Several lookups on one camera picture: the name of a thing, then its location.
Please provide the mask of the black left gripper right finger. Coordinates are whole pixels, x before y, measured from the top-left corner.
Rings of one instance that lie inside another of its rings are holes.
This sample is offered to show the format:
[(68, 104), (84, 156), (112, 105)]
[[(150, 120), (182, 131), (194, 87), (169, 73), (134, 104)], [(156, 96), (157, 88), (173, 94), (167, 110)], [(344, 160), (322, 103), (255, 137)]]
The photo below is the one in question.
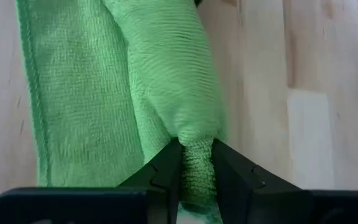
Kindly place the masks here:
[(302, 190), (267, 171), (220, 140), (212, 161), (219, 211), (224, 223), (302, 222)]

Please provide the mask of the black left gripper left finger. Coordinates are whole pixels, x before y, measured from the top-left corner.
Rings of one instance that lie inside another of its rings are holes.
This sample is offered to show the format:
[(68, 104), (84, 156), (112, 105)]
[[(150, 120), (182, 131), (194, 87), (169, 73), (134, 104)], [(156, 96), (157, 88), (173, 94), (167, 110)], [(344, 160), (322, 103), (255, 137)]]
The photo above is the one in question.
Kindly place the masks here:
[(118, 223), (175, 224), (180, 196), (183, 146), (172, 139), (119, 185), (125, 191)]

